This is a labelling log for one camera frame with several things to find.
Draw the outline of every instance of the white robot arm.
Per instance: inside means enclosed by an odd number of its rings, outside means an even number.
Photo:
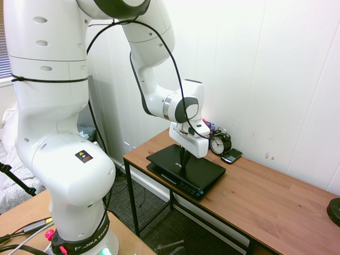
[[[16,148],[51,195],[57,255],[117,254],[102,197],[115,177],[111,159],[79,136],[77,119],[88,103],[85,32],[90,19],[137,19],[154,27],[170,51],[171,23],[161,0],[4,0],[8,55],[19,103]],[[203,86],[184,81],[182,92],[160,87],[152,67],[168,58],[158,36],[137,23],[123,26],[148,114],[173,121],[170,135],[197,157],[207,153],[201,120]]]
[[[142,5],[143,1],[134,2],[135,5]],[[103,17],[97,10],[98,7],[93,6],[93,1],[78,1],[78,4],[93,19]],[[210,130],[201,120],[203,84],[192,80],[179,80],[183,85],[182,90],[167,90],[157,84],[152,69],[167,60],[175,46],[174,32],[163,1],[152,0],[143,15],[138,15],[137,12],[134,15],[126,12],[125,15],[119,15],[108,10],[107,5],[97,4],[111,17],[120,20],[127,16],[135,18],[134,22],[125,24],[123,29],[131,47],[131,65],[140,89],[144,111],[172,121],[169,131],[171,138],[194,156],[204,157],[208,150],[208,140],[203,137],[208,136]]]

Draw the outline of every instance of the black laptop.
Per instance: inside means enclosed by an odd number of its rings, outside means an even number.
[[[151,164],[147,168],[172,182],[194,199],[201,200],[225,173],[225,168],[192,155],[186,168],[182,169],[180,150],[180,146],[173,144],[148,156]]]

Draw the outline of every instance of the red button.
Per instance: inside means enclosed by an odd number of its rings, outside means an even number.
[[[47,240],[51,241],[52,237],[54,235],[54,230],[53,229],[49,229],[46,233],[45,233],[45,237],[47,238]]]
[[[67,255],[67,251],[65,250],[65,248],[63,246],[59,247],[60,250],[62,251],[63,254]]]

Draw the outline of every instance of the green light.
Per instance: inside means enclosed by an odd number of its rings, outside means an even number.
[[[102,255],[112,255],[110,250],[108,248],[104,248],[102,251],[101,251]]]

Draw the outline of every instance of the wooden table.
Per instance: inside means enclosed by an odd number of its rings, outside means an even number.
[[[50,217],[48,204],[50,196],[47,191],[44,191],[26,202],[18,205],[12,210],[0,215],[0,236],[11,234],[18,228],[39,220]],[[119,241],[119,255],[155,255],[139,237],[133,234],[123,223],[121,223],[113,214],[109,213],[110,227],[116,234]],[[49,241],[44,237],[46,231],[39,233],[32,238],[27,245],[44,251],[49,245]],[[0,248],[11,245],[20,244],[28,236],[19,236],[0,244]],[[25,251],[19,250],[15,254],[28,254]]]
[[[205,158],[226,168],[226,174],[197,202],[147,169],[150,163],[147,156],[174,143],[165,130],[124,155],[128,181],[131,181],[132,165],[242,233],[250,240],[247,254],[251,254],[256,245],[284,255],[340,254],[340,227],[326,212],[327,205],[336,195],[244,157],[228,165],[209,151]],[[133,193],[130,199],[135,210]],[[133,214],[139,235],[135,211]]]

